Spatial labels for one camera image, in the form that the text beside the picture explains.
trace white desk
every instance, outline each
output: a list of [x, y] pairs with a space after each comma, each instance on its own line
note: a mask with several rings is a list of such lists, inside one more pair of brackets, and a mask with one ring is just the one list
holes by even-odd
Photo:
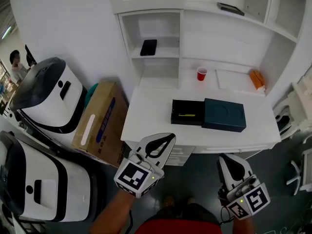
[[[174, 133], [176, 145], [172, 156], [177, 157], [171, 159], [172, 163], [169, 158], [168, 165], [183, 165], [192, 152], [211, 154], [258, 151], [271, 148], [281, 141], [273, 111], [265, 97], [218, 89], [212, 81], [208, 85], [209, 78], [205, 83], [195, 79], [191, 79], [192, 84], [183, 82], [184, 87], [180, 89], [137, 87], [131, 99], [121, 139], [134, 148], [146, 136]], [[246, 129], [236, 133], [171, 124], [173, 99], [203, 101], [205, 98], [243, 104]]]

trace red shirt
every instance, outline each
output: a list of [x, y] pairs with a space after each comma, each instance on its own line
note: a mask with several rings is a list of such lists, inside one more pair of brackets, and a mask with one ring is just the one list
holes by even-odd
[[220, 226], [207, 222], [182, 219], [150, 220], [140, 226], [136, 234], [222, 234]]

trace red cup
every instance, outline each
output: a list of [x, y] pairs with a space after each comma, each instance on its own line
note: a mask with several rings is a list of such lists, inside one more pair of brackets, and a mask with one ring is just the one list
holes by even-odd
[[207, 69], [203, 67], [198, 67], [197, 68], [197, 79], [200, 81], [203, 81], [205, 79], [205, 76], [207, 74]]

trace teal object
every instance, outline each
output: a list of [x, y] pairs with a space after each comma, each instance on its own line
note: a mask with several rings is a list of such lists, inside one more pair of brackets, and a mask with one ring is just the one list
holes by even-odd
[[246, 128], [244, 105], [206, 98], [205, 120], [202, 127], [242, 132]]
[[92, 95], [94, 94], [94, 91], [96, 90], [97, 86], [98, 86], [98, 83], [94, 84], [92, 88], [90, 88], [89, 91], [87, 92], [86, 98], [84, 99], [84, 108], [88, 106], [89, 101]]

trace ceiling light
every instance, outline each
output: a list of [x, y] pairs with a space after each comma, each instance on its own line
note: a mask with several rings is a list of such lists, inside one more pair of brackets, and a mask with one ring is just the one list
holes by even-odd
[[11, 27], [8, 27], [8, 29], [5, 31], [4, 35], [2, 36], [2, 39], [6, 37], [6, 35], [10, 32]]

